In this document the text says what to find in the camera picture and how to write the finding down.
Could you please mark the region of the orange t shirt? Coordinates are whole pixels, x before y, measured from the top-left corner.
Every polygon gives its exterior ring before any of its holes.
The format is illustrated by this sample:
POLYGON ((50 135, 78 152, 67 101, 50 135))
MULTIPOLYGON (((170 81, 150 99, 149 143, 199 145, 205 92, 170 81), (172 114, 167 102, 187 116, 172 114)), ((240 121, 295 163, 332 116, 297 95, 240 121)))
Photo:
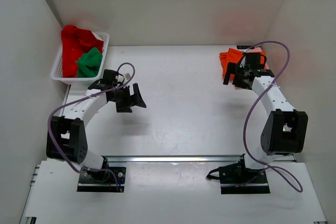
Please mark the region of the orange t shirt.
POLYGON ((226 52, 221 52, 219 54, 220 64, 223 69, 223 78, 225 77, 225 74, 227 72, 227 66, 230 62, 232 63, 238 63, 241 57, 243 56, 243 51, 237 50, 234 48, 229 48, 226 52))

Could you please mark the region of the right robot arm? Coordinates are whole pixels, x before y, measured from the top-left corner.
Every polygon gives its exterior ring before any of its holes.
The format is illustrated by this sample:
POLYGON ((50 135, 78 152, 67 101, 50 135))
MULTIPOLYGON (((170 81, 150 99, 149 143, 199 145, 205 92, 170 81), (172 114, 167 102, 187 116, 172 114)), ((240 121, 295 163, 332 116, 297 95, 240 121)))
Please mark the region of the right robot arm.
POLYGON ((266 60, 260 52, 243 53, 237 63, 228 63, 223 82, 254 91, 268 115, 260 144, 254 151, 247 151, 244 164, 235 169, 236 178, 241 182, 253 178, 254 170, 261 170, 282 156, 301 153, 304 147, 308 115, 296 110, 285 98, 275 75, 265 67, 266 60))

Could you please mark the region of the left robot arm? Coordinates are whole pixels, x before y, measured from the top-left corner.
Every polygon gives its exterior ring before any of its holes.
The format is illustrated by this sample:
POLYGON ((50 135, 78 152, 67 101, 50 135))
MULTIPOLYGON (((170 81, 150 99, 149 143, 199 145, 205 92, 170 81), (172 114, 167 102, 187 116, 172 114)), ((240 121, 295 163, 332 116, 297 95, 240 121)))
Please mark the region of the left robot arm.
POLYGON ((134 83, 133 93, 122 74, 105 70, 103 77, 93 82, 85 95, 63 116, 48 119, 46 155, 49 158, 79 165, 91 172, 98 181, 109 177, 107 159, 92 152, 87 143, 86 126, 97 112, 109 102, 114 102, 118 113, 131 113, 133 106, 146 108, 139 85, 134 83))

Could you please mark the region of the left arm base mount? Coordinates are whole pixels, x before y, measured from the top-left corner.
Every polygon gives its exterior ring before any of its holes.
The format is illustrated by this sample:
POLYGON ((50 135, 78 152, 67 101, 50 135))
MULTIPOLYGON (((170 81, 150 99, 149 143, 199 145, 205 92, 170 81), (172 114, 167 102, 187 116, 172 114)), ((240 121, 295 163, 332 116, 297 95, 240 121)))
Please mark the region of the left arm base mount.
POLYGON ((123 193, 127 167, 121 164, 108 164, 110 172, 93 172, 82 168, 77 183, 77 192, 88 193, 123 193))

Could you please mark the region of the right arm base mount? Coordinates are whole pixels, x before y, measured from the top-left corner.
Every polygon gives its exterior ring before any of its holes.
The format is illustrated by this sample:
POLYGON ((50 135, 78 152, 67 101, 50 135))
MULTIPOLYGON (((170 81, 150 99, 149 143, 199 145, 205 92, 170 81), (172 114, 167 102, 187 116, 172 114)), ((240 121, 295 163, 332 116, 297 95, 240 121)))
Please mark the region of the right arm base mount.
POLYGON ((244 155, 239 161, 211 170, 206 179, 219 180, 222 195, 269 194, 266 173, 245 166, 244 155))

